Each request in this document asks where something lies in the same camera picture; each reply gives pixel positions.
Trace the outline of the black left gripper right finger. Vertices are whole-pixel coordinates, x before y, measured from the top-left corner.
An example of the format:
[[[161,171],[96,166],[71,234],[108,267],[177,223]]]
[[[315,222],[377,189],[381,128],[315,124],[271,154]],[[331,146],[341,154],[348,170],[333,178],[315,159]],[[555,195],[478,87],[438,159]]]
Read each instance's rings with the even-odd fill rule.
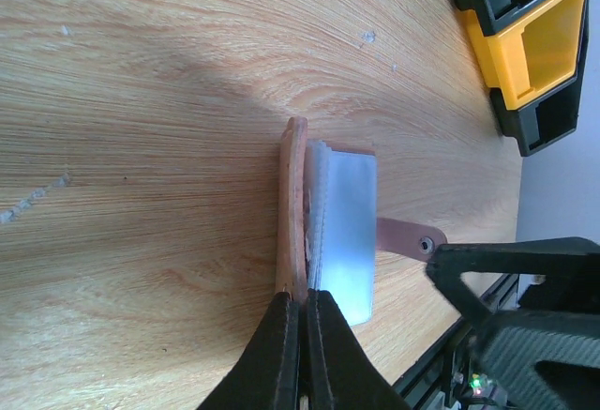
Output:
[[[308,407],[408,409],[371,364],[327,291],[308,291],[305,304]]]

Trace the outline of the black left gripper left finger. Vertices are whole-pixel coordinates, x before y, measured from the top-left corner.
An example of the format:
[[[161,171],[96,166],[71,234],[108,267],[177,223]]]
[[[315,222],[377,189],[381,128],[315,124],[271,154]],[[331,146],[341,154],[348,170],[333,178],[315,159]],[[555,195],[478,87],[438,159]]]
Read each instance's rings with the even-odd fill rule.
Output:
[[[299,304],[275,294],[242,356],[201,409],[298,407]]]

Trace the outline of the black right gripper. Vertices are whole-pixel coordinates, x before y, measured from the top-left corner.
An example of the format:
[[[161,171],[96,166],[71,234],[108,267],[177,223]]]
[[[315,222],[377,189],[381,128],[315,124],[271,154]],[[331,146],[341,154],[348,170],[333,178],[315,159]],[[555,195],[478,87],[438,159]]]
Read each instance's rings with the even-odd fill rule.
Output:
[[[437,290],[473,326],[472,354],[519,409],[599,407],[599,317],[552,311],[493,314],[467,272],[599,277],[599,245],[582,237],[445,244],[426,264]]]

